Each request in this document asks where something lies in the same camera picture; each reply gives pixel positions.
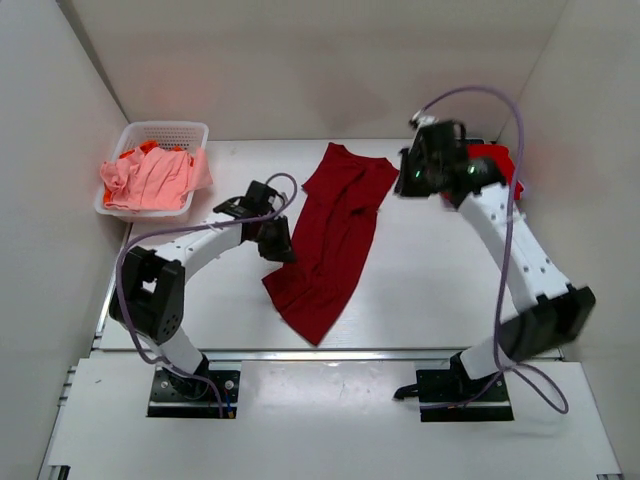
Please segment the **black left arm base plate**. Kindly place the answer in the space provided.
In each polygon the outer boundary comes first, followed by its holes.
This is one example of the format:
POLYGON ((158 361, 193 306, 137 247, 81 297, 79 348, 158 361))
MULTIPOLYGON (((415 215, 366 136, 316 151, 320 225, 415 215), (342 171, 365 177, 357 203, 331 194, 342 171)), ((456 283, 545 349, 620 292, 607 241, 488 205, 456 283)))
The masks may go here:
POLYGON ((208 377, 218 389, 219 397, 207 383, 182 379, 164 368, 157 367, 150 388, 147 416, 172 419, 235 419, 241 364, 211 362, 208 377))

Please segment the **dark red t-shirt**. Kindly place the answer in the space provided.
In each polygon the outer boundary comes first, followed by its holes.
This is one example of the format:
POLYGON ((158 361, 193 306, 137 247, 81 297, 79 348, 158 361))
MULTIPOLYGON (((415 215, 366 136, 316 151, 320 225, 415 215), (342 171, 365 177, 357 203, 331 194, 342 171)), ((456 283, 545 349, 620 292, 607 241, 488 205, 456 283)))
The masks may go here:
POLYGON ((317 346, 353 295, 376 232, 379 207, 398 176, 385 158, 330 143, 303 184, 306 200, 292 244, 297 261, 263 278, 273 306, 317 346))

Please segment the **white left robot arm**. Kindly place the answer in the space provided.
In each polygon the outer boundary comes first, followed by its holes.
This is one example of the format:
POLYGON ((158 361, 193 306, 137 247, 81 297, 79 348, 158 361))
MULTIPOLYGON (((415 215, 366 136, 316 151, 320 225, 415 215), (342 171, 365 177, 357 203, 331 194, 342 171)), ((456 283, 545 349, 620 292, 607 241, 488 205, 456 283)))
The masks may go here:
POLYGON ((270 181, 252 181, 244 194, 223 201, 200 223, 139 235, 117 257, 109 315, 127 331, 139 357, 160 367, 186 398, 221 395, 207 356, 182 327, 187 283, 245 243, 256 244, 267 261, 295 262, 285 214, 295 198, 270 181))

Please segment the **aluminium front rail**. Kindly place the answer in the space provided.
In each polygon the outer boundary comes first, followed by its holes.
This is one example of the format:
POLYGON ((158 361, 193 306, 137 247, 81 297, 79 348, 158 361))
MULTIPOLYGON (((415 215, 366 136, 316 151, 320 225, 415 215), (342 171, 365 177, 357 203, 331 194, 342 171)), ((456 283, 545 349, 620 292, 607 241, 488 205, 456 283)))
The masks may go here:
POLYGON ((446 360, 459 349, 204 349, 212 361, 427 361, 446 360))

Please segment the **bright red folded t-shirt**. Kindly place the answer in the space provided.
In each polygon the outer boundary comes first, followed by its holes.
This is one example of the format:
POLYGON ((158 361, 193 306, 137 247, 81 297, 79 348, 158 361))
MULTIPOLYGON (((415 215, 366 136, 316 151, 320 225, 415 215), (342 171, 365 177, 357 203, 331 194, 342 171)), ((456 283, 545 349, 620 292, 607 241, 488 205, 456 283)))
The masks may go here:
POLYGON ((440 196, 458 208, 469 193, 478 194, 482 187, 500 183, 510 187, 515 164, 509 149, 502 145, 471 143, 467 145, 468 160, 455 171, 452 186, 440 196))

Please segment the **white perforated plastic basket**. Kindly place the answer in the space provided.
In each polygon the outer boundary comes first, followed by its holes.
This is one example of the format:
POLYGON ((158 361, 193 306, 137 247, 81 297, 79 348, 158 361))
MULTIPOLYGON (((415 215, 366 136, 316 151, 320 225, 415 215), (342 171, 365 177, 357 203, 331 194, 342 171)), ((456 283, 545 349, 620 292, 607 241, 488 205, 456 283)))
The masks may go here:
POLYGON ((200 122, 129 124, 100 167, 95 211, 125 222, 185 221, 195 193, 213 185, 208 136, 200 122))

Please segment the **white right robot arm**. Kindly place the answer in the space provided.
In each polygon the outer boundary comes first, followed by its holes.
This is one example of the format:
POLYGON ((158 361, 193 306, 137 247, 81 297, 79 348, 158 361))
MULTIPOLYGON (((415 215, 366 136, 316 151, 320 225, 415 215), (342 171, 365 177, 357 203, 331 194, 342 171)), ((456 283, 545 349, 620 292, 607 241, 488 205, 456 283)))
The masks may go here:
POLYGON ((395 194, 444 195, 500 267, 500 286, 516 309, 514 317, 497 320, 489 339, 457 355, 454 370, 465 380, 480 380, 574 342, 595 295, 587 286, 574 286, 551 261, 514 205, 496 161, 470 156, 465 126, 458 121, 416 116, 410 125, 415 136, 400 152, 395 194))

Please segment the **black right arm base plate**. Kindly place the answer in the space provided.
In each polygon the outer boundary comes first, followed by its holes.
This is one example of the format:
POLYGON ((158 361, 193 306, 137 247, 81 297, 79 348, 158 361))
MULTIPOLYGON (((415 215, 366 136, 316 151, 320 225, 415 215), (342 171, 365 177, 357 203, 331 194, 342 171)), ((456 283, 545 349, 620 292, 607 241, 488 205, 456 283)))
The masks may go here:
POLYGON ((509 422, 514 413, 504 380, 492 376, 462 382, 448 369, 418 369, 416 381, 396 390, 393 399, 417 398, 423 423, 509 422))

